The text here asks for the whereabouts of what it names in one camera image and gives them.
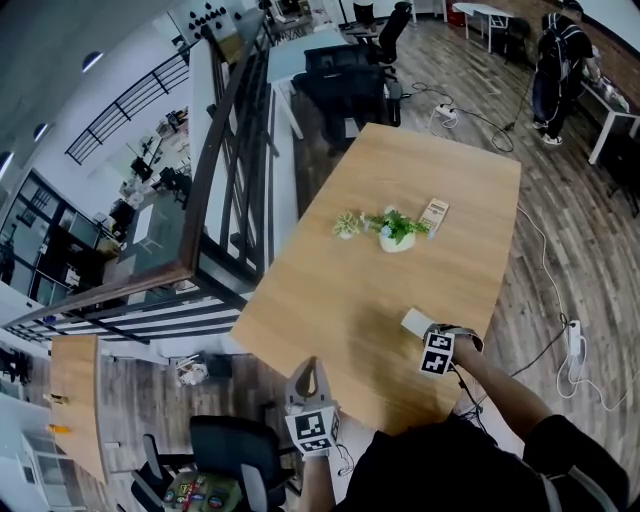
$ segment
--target black cable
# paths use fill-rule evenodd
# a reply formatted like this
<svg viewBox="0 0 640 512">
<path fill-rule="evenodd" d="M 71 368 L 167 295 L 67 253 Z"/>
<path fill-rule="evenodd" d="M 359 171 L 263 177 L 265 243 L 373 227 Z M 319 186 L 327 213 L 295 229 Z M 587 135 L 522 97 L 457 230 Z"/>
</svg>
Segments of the black cable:
<svg viewBox="0 0 640 512">
<path fill-rule="evenodd" d="M 442 91 L 439 91 L 438 89 L 434 89 L 433 87 L 429 87 L 424 82 L 414 82 L 411 84 L 411 88 L 414 89 L 416 92 L 404 93 L 400 99 L 410 98 L 414 94 L 431 91 L 431 92 L 437 92 L 438 94 L 440 94 L 441 96 L 444 96 L 445 98 L 449 98 L 449 103 L 443 103 L 445 107 L 453 105 L 453 98 L 449 96 L 446 92 L 442 92 Z"/>
<path fill-rule="evenodd" d="M 503 153 L 511 153 L 514 149 L 513 146 L 513 141 L 511 140 L 511 137 L 509 137 L 509 134 L 507 133 L 507 129 L 506 128 L 500 128 L 497 124 L 492 123 L 491 121 L 489 121 L 488 119 L 482 117 L 480 114 L 476 114 L 475 112 L 469 112 L 468 110 L 464 110 L 461 108 L 452 108 L 452 111 L 459 111 L 459 112 L 464 112 L 465 114 L 469 114 L 470 116 L 474 116 L 477 117 L 478 119 L 481 119 L 482 121 L 484 121 L 485 123 L 489 123 L 491 126 L 497 128 L 498 130 L 496 132 L 494 132 L 493 136 L 491 137 L 491 144 L 493 144 L 493 147 L 496 148 L 498 151 L 502 151 Z M 508 149 L 505 148 L 501 148 L 500 146 L 498 146 L 496 144 L 496 136 L 499 133 L 503 133 L 505 138 L 509 141 L 509 144 L 511 144 L 511 147 Z"/>
<path fill-rule="evenodd" d="M 471 391 L 469 391 L 469 388 L 467 387 L 467 383 L 462 378 L 462 375 L 460 375 L 460 372 L 458 372 L 458 370 L 456 370 L 455 365 L 452 364 L 451 365 L 451 369 L 454 372 L 456 372 L 456 375 L 460 379 L 460 387 L 467 392 L 467 395 L 469 395 L 469 399 L 471 400 L 471 403 L 474 406 L 474 410 L 473 411 L 474 411 L 474 414 L 475 414 L 476 421 L 478 422 L 478 425 L 480 425 L 480 428 L 482 428 L 482 431 L 486 435 L 489 435 L 489 433 L 487 432 L 487 429 L 484 428 L 484 425 L 482 424 L 482 421 L 480 420 L 480 413 L 482 412 L 482 407 L 480 407 L 480 404 L 478 402 L 476 402 L 475 399 L 473 398 L 473 395 L 471 395 Z"/>
<path fill-rule="evenodd" d="M 530 363 L 528 363 L 527 365 L 523 366 L 522 368 L 520 368 L 519 370 L 516 370 L 515 372 L 513 372 L 512 374 L 510 374 L 510 377 L 515 377 L 516 375 L 519 375 L 520 373 L 522 373 L 525 370 L 528 370 L 529 368 L 531 368 L 535 363 L 538 362 L 538 360 L 545 354 L 545 352 L 547 350 L 549 350 L 564 334 L 564 332 L 567 330 L 567 327 L 569 327 L 569 322 L 567 320 L 567 317 L 564 315 L 564 313 L 560 313 L 560 323 L 562 323 L 562 330 L 556 335 L 554 336 L 554 338 L 547 344 L 546 347 L 544 347 L 544 349 L 542 349 L 542 352 L 540 352 L 534 359 L 533 361 L 531 361 Z M 480 407 L 480 404 L 482 404 L 482 402 L 485 401 L 485 399 L 487 398 L 487 394 L 484 394 L 482 396 L 482 398 L 480 400 L 478 400 L 478 402 L 474 402 L 473 398 L 471 398 L 471 395 L 469 395 L 469 398 L 471 398 L 471 401 L 473 402 L 474 408 L 478 408 Z M 465 414 L 469 414 L 472 413 L 474 411 L 474 409 L 470 409 L 469 411 L 467 411 L 466 413 L 464 413 L 462 416 L 464 416 Z"/>
</svg>

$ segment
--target white wall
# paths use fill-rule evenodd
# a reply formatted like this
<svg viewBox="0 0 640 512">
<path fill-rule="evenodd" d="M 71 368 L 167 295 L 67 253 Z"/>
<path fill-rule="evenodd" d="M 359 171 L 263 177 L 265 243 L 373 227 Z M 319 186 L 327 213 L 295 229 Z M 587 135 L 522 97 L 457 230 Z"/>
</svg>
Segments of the white wall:
<svg viewBox="0 0 640 512">
<path fill-rule="evenodd" d="M 46 434 L 49 409 L 0 394 L 0 499 L 13 512 L 46 512 L 36 487 L 20 475 L 17 456 L 22 456 L 22 432 Z"/>
<path fill-rule="evenodd" d="M 160 119 L 171 110 L 188 103 L 188 81 L 163 95 L 125 123 L 81 166 L 65 150 L 111 102 L 154 67 L 175 54 L 166 40 L 149 22 L 133 32 L 106 54 L 85 76 L 82 85 L 59 113 L 55 126 L 32 156 L 27 169 L 36 169 L 89 218 L 108 213 L 118 188 L 116 177 L 106 169 L 96 169 L 126 141 L 147 129 L 155 130 Z"/>
<path fill-rule="evenodd" d="M 12 512 L 47 512 L 49 507 L 36 490 L 19 472 L 16 459 L 0 457 L 0 500 Z"/>
<path fill-rule="evenodd" d="M 640 9 L 632 0 L 580 0 L 585 14 L 640 51 Z"/>
</svg>

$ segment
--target table top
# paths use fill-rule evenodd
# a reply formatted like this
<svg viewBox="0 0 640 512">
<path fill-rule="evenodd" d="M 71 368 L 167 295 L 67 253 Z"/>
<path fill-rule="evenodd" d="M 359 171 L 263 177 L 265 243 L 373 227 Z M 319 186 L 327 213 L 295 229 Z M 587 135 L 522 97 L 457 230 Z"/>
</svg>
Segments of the table top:
<svg viewBox="0 0 640 512">
<path fill-rule="evenodd" d="M 231 336 L 290 376 L 310 356 L 333 398 L 369 427 L 395 434 L 441 421 L 459 397 L 455 374 L 419 373 L 422 342 L 400 325 L 415 307 L 486 334 L 506 267 L 520 163 L 369 123 L 297 225 Z M 375 234 L 332 236 L 336 217 L 394 205 L 414 219 L 432 198 L 450 208 L 437 235 L 389 254 Z"/>
<path fill-rule="evenodd" d="M 51 347 L 51 393 L 66 404 L 51 404 L 53 423 L 71 432 L 55 434 L 56 444 L 102 483 L 107 476 L 98 423 L 98 337 L 58 336 Z"/>
<path fill-rule="evenodd" d="M 457 11 L 464 12 L 469 16 L 473 16 L 474 13 L 478 12 L 486 16 L 501 16 L 503 18 L 513 18 L 513 14 L 509 14 L 508 12 L 501 11 L 500 9 L 496 9 L 495 7 L 491 7 L 490 5 L 485 4 L 458 2 L 453 4 L 453 8 Z"/>
<path fill-rule="evenodd" d="M 291 80 L 294 76 L 304 73 L 307 68 L 304 56 L 306 50 L 342 44 L 347 44 L 347 42 L 338 32 L 333 29 L 324 29 L 315 34 L 274 46 L 269 50 L 267 82 L 272 84 L 282 80 Z"/>
<path fill-rule="evenodd" d="M 631 111 L 627 112 L 619 102 L 611 97 L 607 91 L 605 84 L 600 81 L 595 84 L 593 82 L 582 81 L 584 88 L 589 91 L 607 110 L 614 112 L 616 115 L 625 117 L 640 117 L 640 114 L 631 107 Z"/>
</svg>

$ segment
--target cable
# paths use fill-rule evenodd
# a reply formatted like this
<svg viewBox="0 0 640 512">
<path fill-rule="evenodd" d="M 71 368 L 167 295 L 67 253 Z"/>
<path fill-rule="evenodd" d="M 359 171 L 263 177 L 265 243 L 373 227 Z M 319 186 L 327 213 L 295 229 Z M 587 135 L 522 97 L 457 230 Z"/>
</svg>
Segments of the cable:
<svg viewBox="0 0 640 512">
<path fill-rule="evenodd" d="M 482 407 L 480 407 L 480 404 L 478 402 L 475 401 L 475 399 L 473 398 L 473 395 L 471 395 L 471 391 L 469 391 L 469 388 L 467 387 L 467 383 L 464 381 L 464 379 L 462 378 L 462 375 L 460 375 L 460 372 L 458 370 L 456 370 L 455 365 L 451 365 L 450 368 L 456 372 L 456 375 L 458 376 L 458 378 L 460 379 L 460 387 L 462 389 L 464 389 L 467 392 L 467 395 L 469 395 L 469 399 L 471 400 L 471 403 L 473 404 L 474 408 L 471 411 L 468 411 L 465 415 L 466 416 L 469 414 L 469 412 L 474 413 L 474 416 L 476 418 L 476 421 L 478 422 L 478 425 L 480 425 L 480 428 L 482 428 L 482 431 L 486 434 L 489 435 L 489 433 L 487 432 L 487 429 L 484 428 L 484 425 L 482 424 L 482 421 L 480 420 L 480 413 L 482 412 Z"/>
<path fill-rule="evenodd" d="M 351 454 L 349 453 L 349 450 L 345 445 L 338 443 L 336 445 L 336 448 L 338 449 L 340 458 L 344 461 L 344 464 L 345 464 L 338 470 L 338 476 L 347 476 L 348 474 L 352 473 L 353 470 L 355 469 L 355 463 L 353 461 L 353 457 L 351 456 Z"/>
</svg>

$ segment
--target potted plant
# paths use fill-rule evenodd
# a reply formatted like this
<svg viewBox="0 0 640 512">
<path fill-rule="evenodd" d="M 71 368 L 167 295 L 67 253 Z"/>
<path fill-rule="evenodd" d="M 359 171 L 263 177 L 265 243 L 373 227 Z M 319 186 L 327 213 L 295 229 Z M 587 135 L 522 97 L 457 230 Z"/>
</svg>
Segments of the potted plant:
<svg viewBox="0 0 640 512">
<path fill-rule="evenodd" d="M 387 207 L 382 215 L 360 216 L 364 229 L 378 233 L 380 247 L 386 252 L 402 252 L 416 243 L 416 233 L 429 233 L 429 227 L 423 222 L 414 222 L 402 215 L 392 206 Z"/>
</svg>

